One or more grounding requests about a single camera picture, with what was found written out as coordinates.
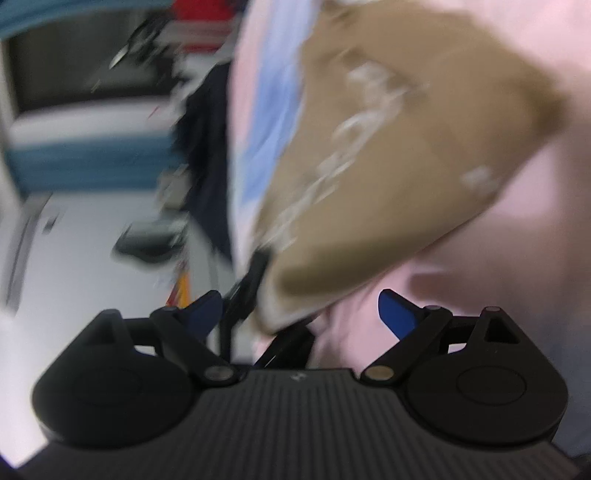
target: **pink fabric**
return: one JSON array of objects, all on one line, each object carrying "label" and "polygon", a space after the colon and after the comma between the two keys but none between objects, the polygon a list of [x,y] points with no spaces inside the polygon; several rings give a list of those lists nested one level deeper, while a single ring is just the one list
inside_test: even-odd
[{"label": "pink fabric", "polygon": [[311,364],[359,373],[398,342],[378,314],[385,288],[455,314],[499,305],[567,381],[569,408],[555,442],[571,455],[591,452],[591,4],[430,3],[468,10],[555,72],[571,98],[567,127],[528,162],[494,207],[323,311],[313,323]]}]

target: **white wall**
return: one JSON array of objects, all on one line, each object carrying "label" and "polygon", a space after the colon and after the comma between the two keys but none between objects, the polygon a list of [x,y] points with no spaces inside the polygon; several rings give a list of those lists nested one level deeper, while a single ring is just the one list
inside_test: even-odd
[{"label": "white wall", "polygon": [[21,199],[8,171],[0,145],[0,221],[2,217],[16,215],[20,207]]},{"label": "white wall", "polygon": [[[153,192],[60,195],[47,203],[20,307],[0,322],[0,452],[13,465],[46,443],[31,408],[31,390],[67,344],[101,310],[138,317],[166,303],[174,264],[138,268],[111,257],[129,223],[157,212]],[[43,233],[58,213],[51,233]]]}]

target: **red object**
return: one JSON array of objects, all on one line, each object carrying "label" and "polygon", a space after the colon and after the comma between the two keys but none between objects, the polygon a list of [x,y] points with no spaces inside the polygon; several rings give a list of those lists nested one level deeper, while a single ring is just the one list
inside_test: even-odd
[{"label": "red object", "polygon": [[234,13],[226,0],[176,0],[173,10],[181,21],[227,21]]},{"label": "red object", "polygon": [[232,32],[234,12],[226,0],[176,0],[173,11],[192,39],[183,43],[186,52],[215,52]]}]

